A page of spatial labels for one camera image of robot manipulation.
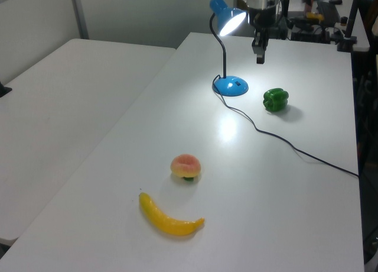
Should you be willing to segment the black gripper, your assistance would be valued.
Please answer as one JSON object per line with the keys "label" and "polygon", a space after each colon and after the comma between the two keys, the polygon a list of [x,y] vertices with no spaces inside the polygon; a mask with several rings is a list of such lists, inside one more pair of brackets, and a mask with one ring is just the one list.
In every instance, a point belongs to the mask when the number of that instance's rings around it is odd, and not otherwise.
{"label": "black gripper", "polygon": [[266,46],[270,38],[278,35],[276,7],[268,9],[249,8],[249,24],[253,27],[252,49],[256,54],[257,64],[264,64]]}

